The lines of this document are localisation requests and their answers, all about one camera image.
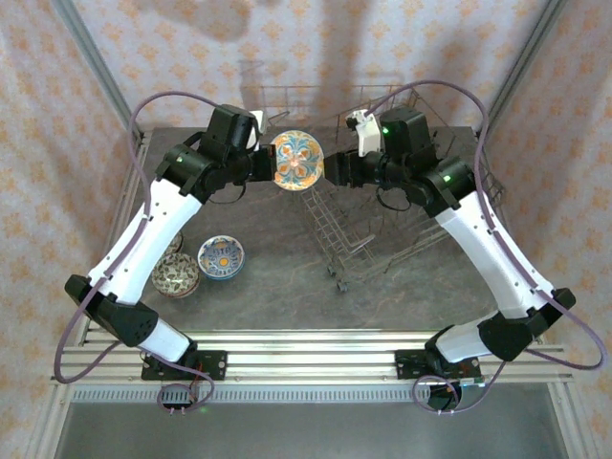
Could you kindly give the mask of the pink inside floral bowl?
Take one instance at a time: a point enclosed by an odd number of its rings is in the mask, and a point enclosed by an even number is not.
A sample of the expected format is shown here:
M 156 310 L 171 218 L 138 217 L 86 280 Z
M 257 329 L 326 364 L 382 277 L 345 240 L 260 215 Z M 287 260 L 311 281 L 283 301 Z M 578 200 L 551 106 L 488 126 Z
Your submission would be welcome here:
M 288 191 L 304 191 L 324 172 L 324 153 L 319 142 L 301 130 L 289 130 L 272 140 L 276 172 L 273 182 Z

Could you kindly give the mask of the grey wire dish rack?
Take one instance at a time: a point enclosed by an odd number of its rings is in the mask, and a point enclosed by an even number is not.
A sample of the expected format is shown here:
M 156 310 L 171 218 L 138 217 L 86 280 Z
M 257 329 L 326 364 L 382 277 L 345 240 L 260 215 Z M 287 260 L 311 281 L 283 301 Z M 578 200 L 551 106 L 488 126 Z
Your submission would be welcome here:
M 299 129 L 311 133 L 325 154 L 357 145 L 345 119 L 355 110 L 377 105 L 381 111 L 399 106 L 426 113 L 439 157 L 458 156 L 472 163 L 476 134 L 471 127 L 450 126 L 416 91 L 395 95 L 392 85 L 362 85 L 350 90 L 352 106 L 321 109 L 313 101 L 311 85 L 257 86 L 254 99 L 266 110 L 268 135 Z M 327 259 L 327 271 L 340 291 L 387 272 L 406 259 L 448 238 L 436 222 L 411 207 L 398 190 L 382 192 L 375 186 L 355 190 L 325 179 L 295 195 L 298 207 Z

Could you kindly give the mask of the blue yellow patterned bowl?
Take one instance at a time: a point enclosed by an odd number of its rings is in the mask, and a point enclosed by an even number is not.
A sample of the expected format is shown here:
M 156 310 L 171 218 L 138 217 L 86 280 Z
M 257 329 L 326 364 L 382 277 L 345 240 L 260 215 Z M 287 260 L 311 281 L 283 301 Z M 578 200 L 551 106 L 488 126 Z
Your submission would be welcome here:
M 242 244 L 228 235 L 217 235 L 205 241 L 196 260 L 206 278 L 229 280 L 242 270 L 246 253 Z

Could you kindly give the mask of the brown leaf pattern bowl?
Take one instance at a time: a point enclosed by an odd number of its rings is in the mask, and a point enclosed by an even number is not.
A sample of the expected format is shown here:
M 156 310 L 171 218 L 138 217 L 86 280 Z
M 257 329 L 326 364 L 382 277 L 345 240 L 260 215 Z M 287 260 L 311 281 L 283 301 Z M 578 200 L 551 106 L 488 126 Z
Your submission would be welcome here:
M 199 286 L 200 270 L 192 256 L 174 252 L 156 263 L 150 279 L 161 295 L 182 298 L 191 295 Z

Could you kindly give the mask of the aluminium mounting rails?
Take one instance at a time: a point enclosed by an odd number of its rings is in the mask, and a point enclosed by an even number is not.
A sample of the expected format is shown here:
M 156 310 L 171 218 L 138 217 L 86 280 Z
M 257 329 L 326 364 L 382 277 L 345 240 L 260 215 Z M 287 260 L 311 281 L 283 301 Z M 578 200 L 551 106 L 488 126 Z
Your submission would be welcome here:
M 200 349 L 228 352 L 226 383 L 399 384 L 397 350 L 423 347 L 431 332 L 399 330 L 219 330 L 192 332 Z M 67 346 L 62 374 L 85 369 L 113 337 L 90 328 L 80 346 Z M 140 351 L 120 345 L 92 370 L 83 383 L 117 383 L 141 379 Z M 498 383 L 573 382 L 575 371 L 522 354 L 505 365 Z

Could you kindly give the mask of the grey metal lower panel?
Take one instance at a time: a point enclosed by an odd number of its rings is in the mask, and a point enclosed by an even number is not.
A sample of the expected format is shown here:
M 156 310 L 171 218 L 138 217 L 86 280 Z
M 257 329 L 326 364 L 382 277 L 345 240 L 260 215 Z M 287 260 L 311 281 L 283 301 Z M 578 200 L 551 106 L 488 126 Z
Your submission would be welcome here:
M 456 417 L 413 404 L 73 404 L 54 459 L 569 459 L 558 427 L 492 397 Z

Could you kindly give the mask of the aluminium table side rail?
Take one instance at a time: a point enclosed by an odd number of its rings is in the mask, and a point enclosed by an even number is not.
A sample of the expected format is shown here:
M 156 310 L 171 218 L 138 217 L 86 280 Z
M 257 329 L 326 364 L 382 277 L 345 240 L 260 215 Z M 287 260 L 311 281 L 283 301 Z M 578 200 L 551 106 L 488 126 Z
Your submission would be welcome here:
M 144 131 L 142 133 L 142 138 L 139 141 L 138 149 L 136 151 L 136 158 L 141 167 L 144 167 L 148 145 L 150 144 L 152 134 L 153 130 Z M 103 255 L 106 255 L 114 247 L 115 243 L 123 234 L 125 228 L 129 225 L 129 222 L 131 221 L 132 207 L 134 206 L 140 183 L 141 179 L 136 167 L 131 165 L 126 171 L 122 182 L 119 199 L 112 220 L 112 226 L 107 234 L 106 242 L 103 247 Z M 74 338 L 74 344 L 77 346 L 82 346 L 85 344 L 90 330 L 90 324 L 91 320 L 88 317 L 82 317 L 79 320 L 76 329 L 76 337 Z
M 540 294 L 554 287 L 534 266 L 520 244 L 515 241 L 513 224 L 504 205 L 493 199 L 498 181 L 491 172 L 485 154 L 485 133 L 475 131 L 473 170 L 480 215 L 484 219 L 484 242 L 487 254 L 485 280 L 497 302 L 499 313 L 507 320 L 523 319 L 547 303 Z

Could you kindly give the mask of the aluminium frame post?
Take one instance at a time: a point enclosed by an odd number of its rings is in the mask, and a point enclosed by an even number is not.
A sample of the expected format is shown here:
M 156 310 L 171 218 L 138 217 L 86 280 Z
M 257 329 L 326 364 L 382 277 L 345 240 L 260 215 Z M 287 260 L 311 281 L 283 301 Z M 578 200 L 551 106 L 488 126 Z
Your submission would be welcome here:
M 548 383 L 549 394 L 568 459 L 590 459 L 570 389 L 571 386 L 567 382 Z
M 131 109 L 123 96 L 110 69 L 106 65 L 93 36 L 73 0 L 51 0 L 52 6 L 59 14 L 63 24 L 74 39 L 81 55 L 86 60 L 90 70 L 98 81 L 103 94 L 119 116 L 124 128 L 128 128 Z
M 52 382 L 36 419 L 25 459 L 54 459 L 64 427 L 73 389 L 70 385 Z
M 512 98 L 520 83 L 528 74 L 532 64 L 536 60 L 537 53 L 563 11 L 568 0 L 546 0 L 541 13 L 534 23 L 530 33 L 527 35 L 523 46 L 514 60 L 510 71 L 507 73 L 503 83 L 497 91 L 492 106 L 489 110 L 488 133 L 500 122 L 502 115 L 511 105 Z

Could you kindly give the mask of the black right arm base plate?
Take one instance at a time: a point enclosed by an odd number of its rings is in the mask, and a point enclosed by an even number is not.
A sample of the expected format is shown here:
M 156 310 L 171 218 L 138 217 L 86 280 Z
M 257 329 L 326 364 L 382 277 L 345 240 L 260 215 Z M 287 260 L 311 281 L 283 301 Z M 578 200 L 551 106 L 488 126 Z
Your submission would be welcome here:
M 461 380 L 482 376 L 478 360 L 466 359 L 451 363 L 437 352 L 426 349 L 396 350 L 394 361 L 399 380 L 416 380 L 423 376 Z

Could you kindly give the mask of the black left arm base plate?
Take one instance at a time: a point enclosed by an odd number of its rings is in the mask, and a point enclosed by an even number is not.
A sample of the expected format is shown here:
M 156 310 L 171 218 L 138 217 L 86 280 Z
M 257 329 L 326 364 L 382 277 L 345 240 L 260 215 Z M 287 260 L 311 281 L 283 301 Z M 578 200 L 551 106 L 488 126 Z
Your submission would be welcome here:
M 195 374 L 178 369 L 182 366 L 205 373 L 214 381 L 223 381 L 228 368 L 228 353 L 226 351 L 192 350 L 188 351 L 177 362 L 164 363 L 148 353 L 141 353 L 141 379 L 156 382 L 186 382 Z

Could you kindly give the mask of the aluminium lower frame post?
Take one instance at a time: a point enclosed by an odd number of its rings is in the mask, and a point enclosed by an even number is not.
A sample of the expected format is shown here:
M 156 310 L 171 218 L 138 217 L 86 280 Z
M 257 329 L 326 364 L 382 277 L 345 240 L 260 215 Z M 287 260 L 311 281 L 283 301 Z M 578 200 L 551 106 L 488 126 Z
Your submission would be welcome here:
M 52 382 L 36 419 L 25 459 L 54 459 L 64 427 L 73 389 L 70 385 Z
M 571 386 L 567 382 L 548 383 L 549 394 L 568 459 L 590 459 L 570 389 Z

